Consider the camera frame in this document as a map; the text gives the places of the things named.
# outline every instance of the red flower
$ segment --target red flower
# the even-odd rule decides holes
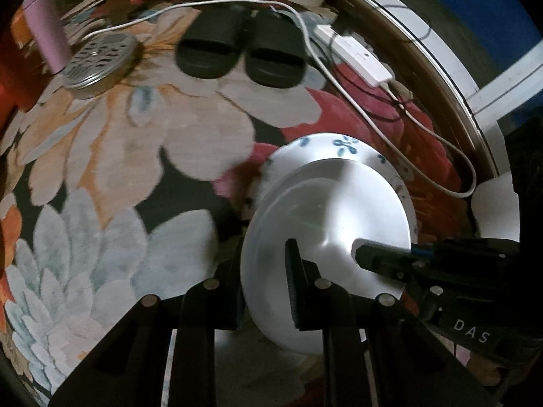
[[[404,123],[398,115],[395,107],[381,99],[364,93],[358,87],[364,89],[375,96],[389,100],[386,92],[380,87],[371,87],[347,64],[340,64],[337,78],[347,93],[353,97],[360,107],[370,113],[370,118],[376,124],[377,128],[392,141],[396,146],[400,144],[402,135],[404,134]]]
[[[406,187],[413,200],[416,218],[422,224],[419,243],[471,232],[464,200],[447,196],[418,175],[412,182],[406,182]]]
[[[406,107],[417,121],[433,131],[431,119],[414,103],[410,102]],[[405,131],[400,146],[404,155],[434,182],[447,189],[459,191],[460,178],[447,158],[443,144],[405,116],[404,124]]]
[[[259,175],[260,166],[278,148],[276,145],[256,142],[246,161],[211,182],[215,194],[228,198],[234,209],[240,210],[251,182]]]
[[[315,123],[301,123],[282,129],[287,142],[292,142],[306,134],[327,132],[346,134],[373,145],[368,126],[343,100],[320,90],[307,90],[319,104],[322,113]]]

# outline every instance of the metal tin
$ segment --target metal tin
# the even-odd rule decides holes
[[[62,72],[64,87],[75,97],[87,99],[112,88],[134,64],[136,37],[127,32],[111,32],[88,42]]]

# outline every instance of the white cable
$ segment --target white cable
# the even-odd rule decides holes
[[[422,176],[425,180],[427,180],[427,182],[429,182],[431,185],[433,185],[435,188],[442,191],[443,193],[448,194],[449,196],[458,197],[458,198],[466,198],[466,197],[469,197],[473,193],[473,191],[475,190],[475,186],[476,186],[476,174],[475,174],[475,169],[473,168],[473,165],[469,161],[468,157],[465,154],[463,154],[458,148],[456,148],[454,145],[452,145],[450,142],[444,140],[442,137],[439,137],[434,132],[427,129],[424,125],[422,125],[419,121],[417,121],[414,117],[412,117],[411,114],[409,114],[409,112],[407,110],[405,110],[405,109],[404,109],[404,111],[405,111],[406,115],[412,121],[414,121],[419,127],[421,127],[426,132],[430,133],[432,136],[436,137],[436,139],[439,139],[445,145],[448,145],[450,148],[457,151],[466,160],[466,162],[468,163],[468,166],[470,167],[472,175],[473,175],[473,182],[471,184],[471,188],[469,188],[469,190],[466,191],[465,193],[457,193],[455,191],[451,191],[451,190],[446,189],[445,187],[442,187],[438,183],[431,180],[428,176],[426,176],[399,149],[397,149],[394,146],[394,144],[383,134],[383,132],[381,130],[379,130],[379,128],[376,126],[376,124],[371,120],[370,116],[368,116],[366,111],[363,110],[363,108],[360,107],[360,105],[358,105],[358,103],[352,98],[352,96],[348,94],[348,92],[343,88],[343,86],[339,83],[339,81],[336,80],[336,78],[332,75],[332,73],[326,68],[326,66],[320,60],[317,53],[313,50],[313,46],[311,45],[311,41],[310,41],[309,32],[307,30],[307,27],[306,27],[305,23],[303,22],[303,19],[302,19],[301,15],[298,13],[298,11],[296,11],[294,8],[287,5],[286,3],[282,3],[280,1],[266,1],[266,0],[208,0],[208,1],[195,1],[195,2],[189,2],[189,3],[181,3],[181,4],[176,4],[176,5],[173,5],[173,6],[168,6],[167,8],[164,8],[164,9],[162,9],[160,11],[157,11],[156,13],[153,13],[153,14],[148,15],[148,16],[143,17],[143,18],[138,18],[138,19],[136,19],[134,21],[130,21],[129,23],[121,24],[119,26],[108,27],[108,28],[105,28],[105,29],[97,30],[95,32],[91,32],[90,34],[85,35],[81,39],[81,41],[85,41],[85,40],[87,40],[89,38],[92,38],[95,35],[98,35],[98,34],[103,34],[104,32],[111,32],[111,31],[114,31],[114,30],[123,29],[125,27],[134,26],[135,24],[141,23],[142,21],[146,21],[148,19],[157,17],[157,16],[159,16],[160,14],[162,14],[162,13],[164,13],[166,11],[171,11],[172,9],[177,9],[177,8],[180,8],[180,7],[194,7],[194,6],[204,6],[204,5],[209,5],[209,4],[243,3],[243,2],[244,3],[257,3],[257,4],[264,4],[264,5],[281,6],[281,7],[284,7],[285,9],[289,10],[290,12],[292,12],[294,14],[294,16],[298,20],[299,27],[300,27],[300,29],[302,31],[302,34],[303,34],[303,41],[305,42],[305,46],[308,49],[308,51],[310,52],[311,57],[314,59],[314,61],[319,66],[322,73],[334,85],[334,87],[336,87],[336,89],[349,101],[349,103],[355,108],[355,110],[360,113],[360,115],[366,120],[366,122],[369,124],[369,126],[377,133],[377,135],[379,137],[409,167],[411,167],[417,174]],[[391,95],[393,97],[393,99],[397,100],[397,98],[395,97],[395,95],[392,92],[389,91],[389,95]]]
[[[400,108],[404,111],[404,113],[406,114],[406,116],[411,119],[411,121],[413,121],[417,126],[419,126],[421,129],[423,129],[426,133],[432,135],[433,137],[435,137],[438,141],[442,142],[443,144],[445,144],[447,147],[449,147],[450,149],[453,149],[455,152],[457,152],[460,156],[462,156],[462,158],[466,161],[466,164],[468,164],[468,167],[470,168],[470,171],[471,171],[471,178],[472,178],[472,182],[471,182],[471,187],[469,188],[468,191],[466,191],[465,193],[455,193],[454,191],[451,191],[451,190],[447,190],[445,187],[442,187],[441,185],[439,185],[438,183],[434,182],[433,180],[431,180],[430,178],[428,178],[423,172],[421,172],[417,167],[415,167],[415,165],[413,165],[405,156],[403,157],[403,159],[409,164],[409,166],[411,168],[413,168],[419,175],[421,175],[425,180],[427,180],[428,182],[430,182],[432,185],[434,185],[434,187],[438,188],[439,190],[443,191],[444,193],[450,195],[450,196],[453,196],[453,197],[459,197],[459,198],[465,198],[465,197],[469,197],[473,194],[473,191],[475,190],[475,187],[477,186],[477,174],[475,172],[475,168],[473,166],[473,164],[471,163],[471,161],[468,159],[468,156],[466,156],[464,153],[462,153],[462,151],[455,147],[453,144],[451,144],[448,140],[442,138],[441,136],[439,136],[438,134],[434,133],[432,130],[430,129],[427,129],[423,124],[421,124],[419,121],[417,121],[416,118],[414,118],[413,115],[411,115],[411,113],[409,113],[409,111],[407,110],[407,108],[405,108],[405,106],[400,102],[400,100],[394,95],[394,93],[387,87],[386,84],[383,84],[381,86],[381,88],[388,93],[388,95],[395,101],[398,102],[398,104],[400,105]]]

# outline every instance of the round metal lid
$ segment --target round metal lid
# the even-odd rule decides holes
[[[64,87],[81,89],[102,80],[132,58],[138,41],[127,32],[100,35],[77,52],[62,71]]]

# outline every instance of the blue wall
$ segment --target blue wall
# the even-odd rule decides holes
[[[477,36],[501,70],[541,40],[519,0],[440,0]]]

